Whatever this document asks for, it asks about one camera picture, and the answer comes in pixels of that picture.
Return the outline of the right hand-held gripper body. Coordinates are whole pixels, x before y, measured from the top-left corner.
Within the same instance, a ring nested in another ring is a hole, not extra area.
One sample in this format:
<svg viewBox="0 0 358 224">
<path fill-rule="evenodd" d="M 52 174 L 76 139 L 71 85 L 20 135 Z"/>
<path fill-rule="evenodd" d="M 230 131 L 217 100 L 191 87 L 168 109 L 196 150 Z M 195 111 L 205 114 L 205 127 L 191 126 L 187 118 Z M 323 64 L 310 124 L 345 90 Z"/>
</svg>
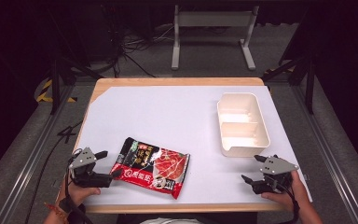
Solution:
<svg viewBox="0 0 358 224">
<path fill-rule="evenodd" d="M 254 181 L 252 186 L 255 194 L 264 192 L 283 193 L 287 191 L 291 185 L 293 178 L 292 171 L 296 171 L 298 166 L 279 158 L 277 155 L 268 156 L 265 162 L 262 162 L 260 172 L 264 178 Z"/>
</svg>

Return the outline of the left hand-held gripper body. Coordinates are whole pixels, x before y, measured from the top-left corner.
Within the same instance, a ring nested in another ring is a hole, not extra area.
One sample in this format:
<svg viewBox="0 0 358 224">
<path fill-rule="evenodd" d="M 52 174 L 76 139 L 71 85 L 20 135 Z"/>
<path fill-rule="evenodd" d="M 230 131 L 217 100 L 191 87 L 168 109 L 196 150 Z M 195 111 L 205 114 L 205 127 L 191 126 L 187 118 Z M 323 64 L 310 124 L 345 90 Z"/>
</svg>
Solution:
<svg viewBox="0 0 358 224">
<path fill-rule="evenodd" d="M 94 153 L 89 147 L 79 148 L 69 164 L 72 181 L 81 188 L 108 188 L 112 181 L 109 174 L 93 171 L 96 165 Z"/>
</svg>

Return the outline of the red and black food packet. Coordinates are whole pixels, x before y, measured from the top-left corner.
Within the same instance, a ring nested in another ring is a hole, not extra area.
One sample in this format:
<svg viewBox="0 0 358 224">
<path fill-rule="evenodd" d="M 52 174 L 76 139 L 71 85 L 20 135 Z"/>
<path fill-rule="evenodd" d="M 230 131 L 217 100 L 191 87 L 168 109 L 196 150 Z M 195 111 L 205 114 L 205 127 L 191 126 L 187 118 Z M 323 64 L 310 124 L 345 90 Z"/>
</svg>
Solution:
<svg viewBox="0 0 358 224">
<path fill-rule="evenodd" d="M 190 155 L 153 146 L 128 137 L 112 171 L 122 169 L 117 180 L 170 194 L 174 199 L 184 185 Z"/>
</svg>

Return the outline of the person's right hand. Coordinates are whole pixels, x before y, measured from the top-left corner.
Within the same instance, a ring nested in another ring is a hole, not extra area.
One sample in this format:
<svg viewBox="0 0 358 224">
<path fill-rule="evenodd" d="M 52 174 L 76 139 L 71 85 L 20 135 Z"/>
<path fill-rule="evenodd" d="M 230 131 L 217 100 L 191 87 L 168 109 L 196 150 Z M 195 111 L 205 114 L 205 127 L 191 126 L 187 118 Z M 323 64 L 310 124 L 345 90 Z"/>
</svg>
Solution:
<svg viewBox="0 0 358 224">
<path fill-rule="evenodd" d="M 297 201 L 299 207 L 298 212 L 302 213 L 305 208 L 310 206 L 308 193 L 299 178 L 298 172 L 292 171 L 291 176 L 293 181 L 289 192 L 282 194 L 264 192 L 261 194 L 261 197 L 280 204 L 287 211 L 293 211 L 295 206 L 293 204 L 292 198 L 290 197 L 290 194 L 292 194 Z"/>
</svg>

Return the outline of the person's left hand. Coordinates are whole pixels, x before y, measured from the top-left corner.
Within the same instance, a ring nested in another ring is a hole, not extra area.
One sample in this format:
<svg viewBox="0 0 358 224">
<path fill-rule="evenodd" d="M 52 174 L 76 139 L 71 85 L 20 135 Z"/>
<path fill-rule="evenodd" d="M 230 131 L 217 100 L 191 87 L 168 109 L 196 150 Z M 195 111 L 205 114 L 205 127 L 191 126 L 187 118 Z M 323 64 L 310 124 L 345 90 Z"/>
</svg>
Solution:
<svg viewBox="0 0 358 224">
<path fill-rule="evenodd" d="M 81 205 L 91 195 L 101 194 L 101 190 L 99 188 L 81 188 L 73 183 L 66 185 L 65 181 L 62 181 L 62 186 L 56 199 L 56 204 L 59 204 L 59 202 L 66 197 L 66 191 L 68 191 L 76 206 Z"/>
</svg>

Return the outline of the cream plastic divided container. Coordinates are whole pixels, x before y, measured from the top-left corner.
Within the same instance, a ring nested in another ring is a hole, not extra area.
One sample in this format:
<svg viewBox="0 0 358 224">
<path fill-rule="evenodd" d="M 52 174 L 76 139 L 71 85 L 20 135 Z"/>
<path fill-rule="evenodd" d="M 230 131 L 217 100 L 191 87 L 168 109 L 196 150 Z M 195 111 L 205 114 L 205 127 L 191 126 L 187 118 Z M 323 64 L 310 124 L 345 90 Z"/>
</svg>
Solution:
<svg viewBox="0 0 358 224">
<path fill-rule="evenodd" d="M 225 156 L 253 157 L 269 147 L 269 134 L 253 93 L 224 93 L 217 103 L 217 116 Z"/>
</svg>

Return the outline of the black wristband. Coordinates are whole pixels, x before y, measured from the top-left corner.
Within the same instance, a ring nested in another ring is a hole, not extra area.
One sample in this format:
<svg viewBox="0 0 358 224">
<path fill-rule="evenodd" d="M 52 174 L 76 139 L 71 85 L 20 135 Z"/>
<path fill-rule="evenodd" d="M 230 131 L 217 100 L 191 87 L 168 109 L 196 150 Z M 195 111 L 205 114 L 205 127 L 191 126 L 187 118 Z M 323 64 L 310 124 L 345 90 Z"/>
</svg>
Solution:
<svg viewBox="0 0 358 224">
<path fill-rule="evenodd" d="M 67 199 L 64 198 L 60 200 L 59 207 L 68 214 L 69 224 L 86 224 L 85 220 L 79 215 L 74 208 L 67 202 Z"/>
</svg>

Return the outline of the yellow and black hazard tape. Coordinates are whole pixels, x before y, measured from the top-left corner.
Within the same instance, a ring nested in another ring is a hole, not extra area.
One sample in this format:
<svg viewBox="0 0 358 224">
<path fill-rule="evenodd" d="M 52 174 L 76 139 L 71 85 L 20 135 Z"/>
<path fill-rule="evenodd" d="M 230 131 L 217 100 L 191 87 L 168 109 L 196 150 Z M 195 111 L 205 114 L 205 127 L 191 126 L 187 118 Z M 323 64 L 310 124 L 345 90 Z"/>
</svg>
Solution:
<svg viewBox="0 0 358 224">
<path fill-rule="evenodd" d="M 48 90 L 52 86 L 52 79 L 48 78 L 42 86 L 40 93 L 36 97 L 37 102 L 52 103 L 53 98 L 48 96 Z"/>
</svg>

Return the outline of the black metal stand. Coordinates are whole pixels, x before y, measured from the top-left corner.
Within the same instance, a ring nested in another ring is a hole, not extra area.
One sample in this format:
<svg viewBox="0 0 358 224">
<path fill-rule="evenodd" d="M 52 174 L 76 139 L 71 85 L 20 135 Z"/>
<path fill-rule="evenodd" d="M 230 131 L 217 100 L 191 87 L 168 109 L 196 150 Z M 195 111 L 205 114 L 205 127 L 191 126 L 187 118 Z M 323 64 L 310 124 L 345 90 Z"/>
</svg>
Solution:
<svg viewBox="0 0 358 224">
<path fill-rule="evenodd" d="M 65 85 L 69 86 L 73 86 L 76 81 L 76 78 L 71 71 L 72 67 L 76 68 L 88 77 L 95 78 L 96 80 L 102 78 L 101 75 L 97 74 L 94 71 L 91 71 L 86 66 L 83 66 L 80 63 L 70 60 L 60 54 L 55 55 L 51 62 L 50 71 L 50 77 L 52 80 L 52 109 L 50 112 L 51 115 L 54 115 L 58 111 L 62 102 L 62 97 L 60 93 L 60 80 L 62 80 Z"/>
<path fill-rule="evenodd" d="M 287 79 L 288 83 L 291 86 L 299 86 L 303 79 L 306 79 L 306 89 L 305 89 L 305 106 L 310 114 L 313 114 L 313 87 L 314 87 L 314 69 L 315 64 L 311 57 L 300 57 L 294 60 L 291 60 L 276 69 L 267 70 L 261 79 L 266 82 L 277 75 L 282 74 L 289 69 L 293 69 L 293 72 Z"/>
</svg>

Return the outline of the white table sheet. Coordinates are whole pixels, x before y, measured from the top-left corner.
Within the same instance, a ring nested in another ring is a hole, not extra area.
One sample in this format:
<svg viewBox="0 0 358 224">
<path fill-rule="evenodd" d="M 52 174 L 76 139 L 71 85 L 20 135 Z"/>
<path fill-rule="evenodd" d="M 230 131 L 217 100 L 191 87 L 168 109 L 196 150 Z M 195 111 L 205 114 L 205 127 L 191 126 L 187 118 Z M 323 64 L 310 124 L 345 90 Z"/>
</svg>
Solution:
<svg viewBox="0 0 358 224">
<path fill-rule="evenodd" d="M 259 179 L 260 162 L 253 158 L 228 158 L 221 152 L 217 103 L 226 92 L 251 92 L 259 103 L 270 138 L 264 155 L 290 161 L 296 155 L 265 86 L 116 87 L 97 97 L 88 108 L 78 138 L 81 148 L 107 151 L 97 162 L 98 173 L 108 173 L 126 138 L 165 147 L 190 156 L 179 197 L 155 192 L 124 181 L 115 181 L 85 205 L 102 213 L 151 208 L 209 205 L 223 208 L 276 210 L 278 205 L 253 193 L 243 178 Z"/>
</svg>

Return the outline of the white metal stand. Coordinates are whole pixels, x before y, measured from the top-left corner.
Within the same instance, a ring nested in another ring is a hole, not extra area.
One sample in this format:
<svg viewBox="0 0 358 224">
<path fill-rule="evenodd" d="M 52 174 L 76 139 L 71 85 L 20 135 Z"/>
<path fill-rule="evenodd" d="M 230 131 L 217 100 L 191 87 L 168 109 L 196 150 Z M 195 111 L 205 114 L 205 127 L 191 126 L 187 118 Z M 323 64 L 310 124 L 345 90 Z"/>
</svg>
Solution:
<svg viewBox="0 0 358 224">
<path fill-rule="evenodd" d="M 255 27 L 259 6 L 244 11 L 181 11 L 174 8 L 174 39 L 172 49 L 172 70 L 179 69 L 180 62 L 180 28 L 181 27 L 244 27 L 245 37 L 239 40 L 242 54 L 251 71 L 255 70 L 255 62 L 249 43 Z"/>
</svg>

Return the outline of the aluminium floor rail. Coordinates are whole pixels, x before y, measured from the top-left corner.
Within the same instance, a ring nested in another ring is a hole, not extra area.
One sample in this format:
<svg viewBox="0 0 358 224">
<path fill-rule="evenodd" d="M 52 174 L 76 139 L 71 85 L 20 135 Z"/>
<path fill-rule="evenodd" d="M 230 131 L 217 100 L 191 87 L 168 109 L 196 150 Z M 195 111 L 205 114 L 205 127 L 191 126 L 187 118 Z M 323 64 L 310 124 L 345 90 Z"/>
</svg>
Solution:
<svg viewBox="0 0 358 224">
<path fill-rule="evenodd" d="M 13 217 L 63 106 L 61 103 L 50 114 L 52 107 L 48 103 L 39 105 L 0 160 L 0 224 L 8 224 Z"/>
<path fill-rule="evenodd" d="M 296 97 L 300 107 L 305 114 L 310 128 L 318 142 L 319 151 L 328 169 L 329 174 L 337 188 L 338 194 L 351 217 L 353 224 L 358 224 L 358 202 L 349 186 L 347 178 L 342 173 L 337 160 L 334 158 L 333 152 L 324 137 L 324 134 L 317 122 L 317 119 L 309 112 L 306 103 L 305 95 L 299 87 L 293 87 L 292 92 Z"/>
</svg>

